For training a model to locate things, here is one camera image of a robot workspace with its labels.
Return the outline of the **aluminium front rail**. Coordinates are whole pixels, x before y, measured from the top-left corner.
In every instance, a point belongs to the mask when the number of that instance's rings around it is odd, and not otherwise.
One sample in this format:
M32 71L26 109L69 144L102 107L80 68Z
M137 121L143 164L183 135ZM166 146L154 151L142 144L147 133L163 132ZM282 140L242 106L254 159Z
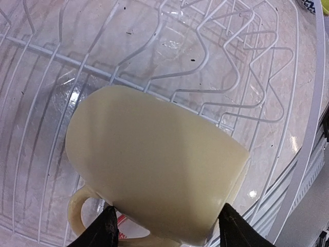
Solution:
M328 109L321 120L297 205L275 246L322 246L328 239Z

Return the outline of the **green bowl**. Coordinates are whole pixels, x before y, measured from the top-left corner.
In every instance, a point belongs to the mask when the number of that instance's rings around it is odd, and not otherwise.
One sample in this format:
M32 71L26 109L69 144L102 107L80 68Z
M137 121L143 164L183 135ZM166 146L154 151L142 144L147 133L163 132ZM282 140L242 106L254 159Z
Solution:
M321 0L323 14L329 16L329 0Z

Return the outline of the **blue white patterned bowl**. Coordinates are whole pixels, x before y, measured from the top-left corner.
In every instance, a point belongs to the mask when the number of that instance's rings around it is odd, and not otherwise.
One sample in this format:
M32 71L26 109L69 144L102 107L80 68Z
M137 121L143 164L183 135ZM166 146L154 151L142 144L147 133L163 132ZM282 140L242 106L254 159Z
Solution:
M298 4L311 14L315 14L315 3L313 0L297 0Z

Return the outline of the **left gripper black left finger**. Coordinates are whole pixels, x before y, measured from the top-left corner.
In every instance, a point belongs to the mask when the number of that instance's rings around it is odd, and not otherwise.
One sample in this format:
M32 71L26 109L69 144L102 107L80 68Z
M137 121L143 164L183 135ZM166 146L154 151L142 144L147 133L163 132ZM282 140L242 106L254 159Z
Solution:
M68 247L117 247L118 242L116 210L113 206L108 206Z

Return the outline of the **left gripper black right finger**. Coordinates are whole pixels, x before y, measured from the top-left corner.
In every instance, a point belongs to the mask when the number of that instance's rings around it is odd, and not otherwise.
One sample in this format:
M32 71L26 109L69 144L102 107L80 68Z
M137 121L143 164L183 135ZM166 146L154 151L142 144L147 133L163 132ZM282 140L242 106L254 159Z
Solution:
M229 203L224 204L218 219L221 247L275 247L250 226Z

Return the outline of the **white bowl red rim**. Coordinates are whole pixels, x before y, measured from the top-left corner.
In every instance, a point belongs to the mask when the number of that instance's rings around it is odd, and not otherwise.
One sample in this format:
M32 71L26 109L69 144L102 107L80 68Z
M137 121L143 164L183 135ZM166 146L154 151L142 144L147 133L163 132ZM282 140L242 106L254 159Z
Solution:
M148 236L150 231L136 224L124 214L116 211L119 239L132 239Z

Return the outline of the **yellow mug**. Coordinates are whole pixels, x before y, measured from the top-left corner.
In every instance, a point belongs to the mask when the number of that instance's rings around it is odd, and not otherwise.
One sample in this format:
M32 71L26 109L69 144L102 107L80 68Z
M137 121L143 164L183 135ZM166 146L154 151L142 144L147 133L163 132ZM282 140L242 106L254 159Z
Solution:
M171 245L206 243L224 204L233 202L250 154L209 121L170 102L121 86L79 103L65 150L84 180L68 221L85 231L81 209L104 199Z

